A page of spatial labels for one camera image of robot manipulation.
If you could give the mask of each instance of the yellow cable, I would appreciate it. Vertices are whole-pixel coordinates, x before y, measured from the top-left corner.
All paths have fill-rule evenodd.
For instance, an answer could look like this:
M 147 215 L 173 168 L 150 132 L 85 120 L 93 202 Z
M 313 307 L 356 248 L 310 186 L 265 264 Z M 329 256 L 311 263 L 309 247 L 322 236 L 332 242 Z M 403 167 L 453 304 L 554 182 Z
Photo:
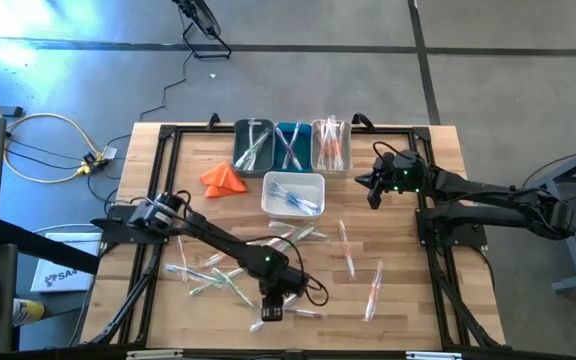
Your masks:
M 0 118 L 3 118 L 3 117 L 4 116 L 0 110 Z M 57 115 L 57 114 L 51 114 L 51 113 L 32 114 L 32 115 L 24 116 L 21 119 L 19 119 L 19 120 L 13 122 L 12 124 L 6 126 L 6 130 L 9 132 L 12 132 L 12 130 L 14 130 L 17 126 L 19 126 L 24 121 L 34 119 L 34 118 L 39 118 L 39 117 L 52 117 L 52 118 L 57 118 L 57 119 L 68 122 L 69 124 L 74 126 L 75 129 L 77 129 L 77 131 L 79 131 L 81 136 L 83 136 L 84 140 L 86 140 L 86 143 L 88 143 L 88 146 L 90 147 L 90 149 L 95 153 L 95 157 L 97 158 L 97 160 L 100 161 L 103 159 L 103 157 L 101 156 L 101 153 L 95 148 L 95 146 L 92 144 L 92 142 L 88 138 L 88 135 L 86 135 L 86 133 L 79 127 L 79 125 L 77 125 L 77 123 L 74 120 L 71 120 L 65 116 L 61 116 L 61 115 Z M 58 184 L 58 183 L 72 180 L 81 174 L 87 174 L 90 172 L 90 166 L 86 165 L 85 163 L 82 163 L 82 166 L 79 169 L 77 169 L 77 171 L 74 174 L 70 175 L 69 177 L 63 178 L 63 179 L 42 180 L 42 179 L 35 179 L 35 178 L 30 177 L 30 176 L 26 176 L 26 175 L 20 173 L 19 170 L 15 169 L 15 167 L 12 166 L 12 164 L 10 164 L 10 161 L 8 160 L 8 152 L 5 151 L 8 149 L 8 144 L 9 144 L 9 142 L 6 141 L 6 144 L 4 145 L 4 163 L 6 164 L 6 166 L 8 166 L 8 168 L 13 173 L 19 175 L 21 178 L 24 178 L 26 180 L 34 181 L 34 182 L 37 182 L 40 184 Z

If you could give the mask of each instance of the orange triangle object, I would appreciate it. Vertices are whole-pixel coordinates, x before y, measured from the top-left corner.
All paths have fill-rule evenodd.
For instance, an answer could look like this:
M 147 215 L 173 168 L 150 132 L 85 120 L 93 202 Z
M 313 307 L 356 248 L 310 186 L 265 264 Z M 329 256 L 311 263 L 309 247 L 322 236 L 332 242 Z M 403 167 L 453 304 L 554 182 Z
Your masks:
M 212 185 L 234 192 L 248 191 L 239 175 L 226 162 L 203 173 L 199 179 L 204 185 Z
M 234 194 L 239 194 L 239 193 L 236 191 L 228 190 L 226 188 L 220 188 L 218 186 L 210 185 L 210 186 L 208 186 L 208 189 L 206 189 L 206 193 L 204 194 L 204 197 L 215 198 L 215 197 L 222 197 L 222 196 L 228 196 L 228 195 L 234 195 Z

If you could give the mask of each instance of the desk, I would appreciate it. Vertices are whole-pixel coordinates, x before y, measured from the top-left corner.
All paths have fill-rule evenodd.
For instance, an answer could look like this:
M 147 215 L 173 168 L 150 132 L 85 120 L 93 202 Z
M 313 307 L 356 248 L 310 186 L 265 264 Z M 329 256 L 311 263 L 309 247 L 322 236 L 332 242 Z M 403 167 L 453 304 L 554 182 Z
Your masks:
M 128 200 L 146 194 L 159 134 L 159 123 L 135 124 L 118 198 Z M 437 164 L 465 176 L 464 163 L 455 127 L 431 126 Z M 353 170 L 348 179 L 326 181 L 326 210 L 318 231 L 331 235 L 330 242 L 304 240 L 299 244 L 307 272 L 321 280 L 330 291 L 330 302 L 315 308 L 304 298 L 296 306 L 320 311 L 326 319 L 307 319 L 286 314 L 280 323 L 265 324 L 250 333 L 255 315 L 242 307 L 229 292 L 204 291 L 198 297 L 188 292 L 197 283 L 185 284 L 164 270 L 165 264 L 179 264 L 176 240 L 164 248 L 148 336 L 149 348 L 223 349 L 326 349 L 326 350 L 436 350 L 440 349 L 435 307 L 425 250 L 418 245 L 414 194 L 384 194 L 381 208 L 370 210 L 367 190 L 353 178 L 370 171 L 375 159 L 372 142 L 382 140 L 405 149 L 407 140 L 398 135 L 353 137 Z M 232 134 L 184 134 L 176 169 L 174 190 L 193 195 L 192 207 L 217 226 L 241 238 L 270 234 L 268 217 L 260 207 L 262 179 L 246 179 L 249 193 L 220 199 L 205 199 L 199 175 L 223 161 L 232 160 Z M 169 158 L 171 146 L 164 159 Z M 164 184 L 166 162 L 160 187 Z M 337 221 L 344 219 L 357 269 L 357 280 L 349 281 Z M 183 238 L 189 266 L 215 253 L 209 246 Z M 477 320 L 498 342 L 503 333 L 488 268 L 471 249 L 455 248 L 458 279 L 464 302 Z M 92 339 L 111 319 L 125 299 L 135 253 L 134 245 L 119 245 L 102 259 L 82 332 L 82 341 Z M 291 264 L 297 264 L 289 252 Z M 374 319 L 361 321 L 370 284 L 379 259 L 384 277 Z M 219 264 L 222 270 L 236 267 L 232 259 Z M 257 282 L 236 278 L 253 300 L 260 301 Z M 141 305 L 137 304 L 132 331 L 138 328 Z M 447 309 L 454 329 L 454 312 Z

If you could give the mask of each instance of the concrete floor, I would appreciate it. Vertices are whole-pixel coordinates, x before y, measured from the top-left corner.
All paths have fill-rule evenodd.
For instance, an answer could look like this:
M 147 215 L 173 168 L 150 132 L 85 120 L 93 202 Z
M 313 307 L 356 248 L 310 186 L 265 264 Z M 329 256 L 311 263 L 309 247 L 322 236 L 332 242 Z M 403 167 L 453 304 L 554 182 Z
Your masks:
M 427 46 L 576 49 L 576 1 L 417 3 Z M 405 0 L 208 4 L 224 39 L 234 44 L 415 45 Z M 4 37 L 179 43 L 180 31 L 174 7 L 164 0 L 0 0 Z M 159 105 L 163 87 L 180 78 L 185 56 L 0 48 L 0 104 L 72 117 L 103 146 L 130 132 L 140 112 Z M 576 152 L 576 57 L 429 56 L 429 65 L 441 123 L 457 126 L 471 179 L 517 184 L 541 164 Z M 230 61 L 193 59 L 187 76 L 185 84 L 167 92 L 167 108 L 145 121 L 205 121 L 213 112 L 226 121 L 294 121 L 328 114 L 348 118 L 359 111 L 376 123 L 429 123 L 415 54 L 235 53 Z M 86 151 L 60 122 L 38 120 L 18 134 L 27 143 L 64 154 Z M 63 175 L 16 163 L 36 176 Z M 114 166 L 119 172 L 120 164 Z M 95 179 L 101 194 L 115 186 Z M 576 188 L 566 190 L 576 193 Z M 44 186 L 4 170 L 2 219 L 33 229 L 102 214 L 101 202 L 89 195 L 83 178 Z M 574 275 L 565 245 L 525 231 L 488 233 L 508 344 L 576 355 L 576 291 L 557 295 L 550 290 L 552 281 Z M 34 266 L 27 258 L 20 264 Z M 72 313 L 25 327 L 22 348 L 63 346 L 75 320 Z

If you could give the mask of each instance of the wooden table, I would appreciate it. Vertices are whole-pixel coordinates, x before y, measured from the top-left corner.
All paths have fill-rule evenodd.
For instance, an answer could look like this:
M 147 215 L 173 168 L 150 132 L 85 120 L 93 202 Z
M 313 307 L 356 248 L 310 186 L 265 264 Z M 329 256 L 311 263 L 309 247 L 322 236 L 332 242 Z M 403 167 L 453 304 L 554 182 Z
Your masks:
M 121 177 L 118 198 L 127 200 L 147 192 L 159 123 L 135 124 Z M 457 131 L 452 126 L 431 126 L 437 165 L 465 176 Z M 212 288 L 198 297 L 188 292 L 198 283 L 183 283 L 166 272 L 166 264 L 180 264 L 176 239 L 165 246 L 155 293 L 148 347 L 223 349 L 327 349 L 327 350 L 436 350 L 439 332 L 426 253 L 418 245 L 413 211 L 414 194 L 384 194 L 379 210 L 371 210 L 367 189 L 353 178 L 369 172 L 375 159 L 375 140 L 399 149 L 407 140 L 397 135 L 357 135 L 352 140 L 354 168 L 347 179 L 326 181 L 326 210 L 318 231 L 331 235 L 330 241 L 304 240 L 299 244 L 307 272 L 321 280 L 330 291 L 323 308 L 312 306 L 304 297 L 296 307 L 317 310 L 325 319 L 309 319 L 286 314 L 280 323 L 265 324 L 250 333 L 256 320 L 252 311 L 240 305 L 231 293 Z M 270 234 L 268 217 L 260 206 L 261 179 L 246 179 L 248 194 L 205 199 L 205 186 L 199 175 L 232 158 L 231 134 L 184 134 L 177 166 L 175 190 L 193 195 L 192 207 L 210 221 L 241 238 Z M 164 159 L 169 158 L 170 147 Z M 164 162 L 160 186 L 164 184 Z M 351 241 L 357 279 L 350 281 L 346 270 L 337 222 L 344 219 Z M 204 243 L 183 238 L 189 266 L 215 253 Z M 104 256 L 97 274 L 82 340 L 98 334 L 124 301 L 135 253 L 134 245 L 120 245 Z M 457 273 L 464 302 L 477 320 L 498 342 L 503 332 L 490 275 L 479 254 L 468 248 L 455 248 Z M 297 266 L 294 251 L 288 251 Z M 374 319 L 361 321 L 379 260 L 384 276 Z M 232 259 L 218 265 L 221 270 L 236 268 Z M 253 301 L 260 302 L 257 282 L 242 275 L 237 284 Z M 457 338 L 454 312 L 447 308 L 451 334 Z M 132 331 L 138 328 L 141 303 L 136 306 Z

